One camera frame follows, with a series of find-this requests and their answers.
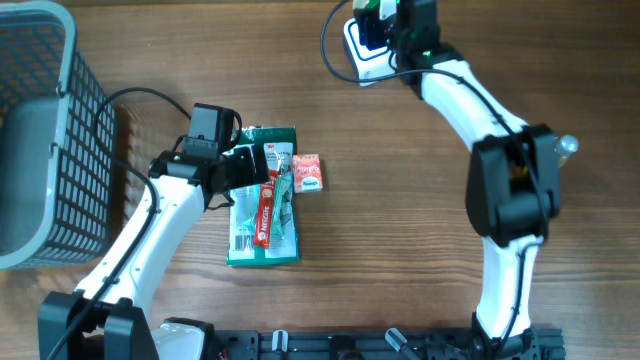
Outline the green lid seasoning jar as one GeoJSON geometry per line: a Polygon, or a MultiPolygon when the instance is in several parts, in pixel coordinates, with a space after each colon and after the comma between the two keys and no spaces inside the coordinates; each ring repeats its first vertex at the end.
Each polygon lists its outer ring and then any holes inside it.
{"type": "Polygon", "coordinates": [[[353,0],[352,9],[354,11],[377,11],[380,7],[380,2],[381,0],[353,0]]]}

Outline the mint green wipes sachet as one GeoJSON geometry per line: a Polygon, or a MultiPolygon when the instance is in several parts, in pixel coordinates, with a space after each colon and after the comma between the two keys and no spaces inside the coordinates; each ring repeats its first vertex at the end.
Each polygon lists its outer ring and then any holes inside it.
{"type": "MultiPolygon", "coordinates": [[[[270,237],[271,243],[272,243],[272,238],[274,236],[282,236],[284,234],[284,230],[282,229],[283,227],[282,220],[280,219],[280,217],[281,217],[281,210],[285,203],[285,194],[289,190],[291,182],[292,182],[292,177],[290,175],[281,175],[278,172],[278,181],[277,181],[276,193],[275,193],[275,208],[274,208],[273,221],[271,226],[271,237],[270,237]]],[[[242,225],[244,229],[248,230],[253,235],[253,244],[254,244],[254,235],[256,231],[256,228],[255,228],[256,214],[258,210],[259,191],[260,191],[261,185],[262,184],[248,186],[248,187],[240,188],[233,191],[236,204],[239,206],[238,222],[242,225]]]]}

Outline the pink Kleenex tissue pack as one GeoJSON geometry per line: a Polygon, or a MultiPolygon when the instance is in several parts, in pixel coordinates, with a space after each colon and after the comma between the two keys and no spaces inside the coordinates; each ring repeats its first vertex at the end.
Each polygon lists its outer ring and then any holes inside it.
{"type": "Polygon", "coordinates": [[[321,161],[318,154],[293,156],[294,192],[310,193],[323,190],[321,161]]]}

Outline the yellow oil bottle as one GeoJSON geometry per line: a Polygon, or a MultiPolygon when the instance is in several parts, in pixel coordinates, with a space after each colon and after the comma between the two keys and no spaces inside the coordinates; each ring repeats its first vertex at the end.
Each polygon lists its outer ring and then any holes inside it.
{"type": "MultiPolygon", "coordinates": [[[[573,135],[563,135],[555,139],[555,152],[558,158],[558,167],[562,168],[566,162],[579,150],[579,140],[573,135]]],[[[510,179],[524,179],[529,175],[529,167],[526,165],[511,164],[510,179]]]]}

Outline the red Nescafe coffee stick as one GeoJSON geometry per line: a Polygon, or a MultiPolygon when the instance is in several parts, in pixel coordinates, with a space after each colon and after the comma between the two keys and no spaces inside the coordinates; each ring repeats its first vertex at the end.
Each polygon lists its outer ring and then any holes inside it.
{"type": "Polygon", "coordinates": [[[275,208],[275,193],[278,172],[269,171],[269,179],[260,186],[258,210],[256,214],[254,245],[259,248],[270,247],[271,226],[275,208]]]}

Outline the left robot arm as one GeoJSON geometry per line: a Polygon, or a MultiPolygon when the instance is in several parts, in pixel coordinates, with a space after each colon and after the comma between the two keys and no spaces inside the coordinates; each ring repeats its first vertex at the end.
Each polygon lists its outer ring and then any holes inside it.
{"type": "Polygon", "coordinates": [[[171,258],[211,199],[268,179],[264,151],[239,146],[240,115],[197,104],[179,151],[162,152],[133,216],[101,263],[70,294],[52,292],[38,316],[43,359],[221,359],[215,327],[147,314],[171,258]]]}

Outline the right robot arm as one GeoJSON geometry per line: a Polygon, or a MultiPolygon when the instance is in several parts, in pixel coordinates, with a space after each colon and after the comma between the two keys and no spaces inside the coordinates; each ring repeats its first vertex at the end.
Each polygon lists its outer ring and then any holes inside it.
{"type": "Polygon", "coordinates": [[[440,39],[434,1],[356,1],[344,27],[358,82],[398,78],[436,109],[470,152],[466,212],[483,246],[483,285],[472,325],[423,353],[468,359],[543,359],[528,303],[537,252],[559,213],[556,136],[504,108],[463,55],[440,39]]]}

